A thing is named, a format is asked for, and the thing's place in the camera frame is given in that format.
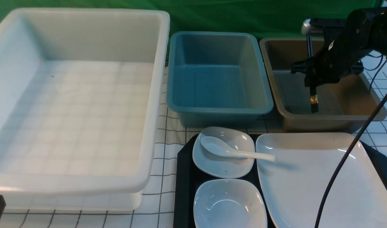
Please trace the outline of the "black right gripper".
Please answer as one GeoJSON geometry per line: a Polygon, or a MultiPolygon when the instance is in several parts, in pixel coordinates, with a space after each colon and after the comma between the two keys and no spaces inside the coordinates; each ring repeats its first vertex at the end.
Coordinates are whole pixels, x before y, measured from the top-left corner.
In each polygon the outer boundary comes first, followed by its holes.
{"type": "Polygon", "coordinates": [[[314,56],[291,65],[291,74],[305,74],[304,84],[311,91],[320,83],[338,83],[340,79],[364,71],[364,38],[337,38],[324,45],[314,56]]]}

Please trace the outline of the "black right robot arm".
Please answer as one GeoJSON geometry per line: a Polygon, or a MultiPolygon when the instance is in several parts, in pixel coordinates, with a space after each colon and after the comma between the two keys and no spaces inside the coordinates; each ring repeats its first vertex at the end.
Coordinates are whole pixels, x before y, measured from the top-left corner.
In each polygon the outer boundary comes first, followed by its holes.
{"type": "Polygon", "coordinates": [[[359,61],[372,51],[387,57],[387,7],[357,9],[347,19],[308,19],[301,31],[324,36],[324,46],[316,54],[291,66],[292,74],[305,74],[306,87],[334,84],[360,74],[359,61]]]}

